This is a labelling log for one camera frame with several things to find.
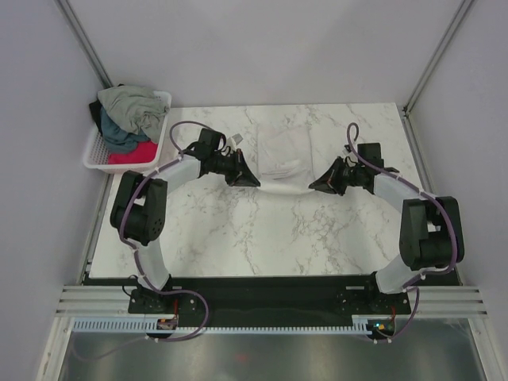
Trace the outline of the white t shirt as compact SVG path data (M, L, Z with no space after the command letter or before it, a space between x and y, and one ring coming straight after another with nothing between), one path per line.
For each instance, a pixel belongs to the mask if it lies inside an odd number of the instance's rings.
M269 194L304 195L313 190L314 165L307 127L265 125L258 129L257 172L259 189Z

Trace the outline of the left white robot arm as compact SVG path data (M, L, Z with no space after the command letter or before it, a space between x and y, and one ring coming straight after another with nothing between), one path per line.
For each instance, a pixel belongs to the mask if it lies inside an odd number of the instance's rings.
M243 152L223 133L201 122L188 123L202 128L198 139L185 149L177 148L176 159L147 175L125 172L114 199L110 224L120 241L133 250L137 268L137 288L129 301L131 314L160 314L173 306L175 292L160 245L167 196L172 191L209 173L223 176L230 187L260 186Z

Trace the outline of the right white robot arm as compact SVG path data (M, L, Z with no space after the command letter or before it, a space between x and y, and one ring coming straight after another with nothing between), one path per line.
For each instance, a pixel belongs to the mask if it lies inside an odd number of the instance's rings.
M407 291L427 275L448 274L464 259L460 207L454 197L426 193L400 177L397 169L386 167L379 143L348 150L356 163L338 156L309 188L343 196L348 188L359 187L400 213L399 254L371 274L363 294L364 305L378 313L392 303L393 294Z

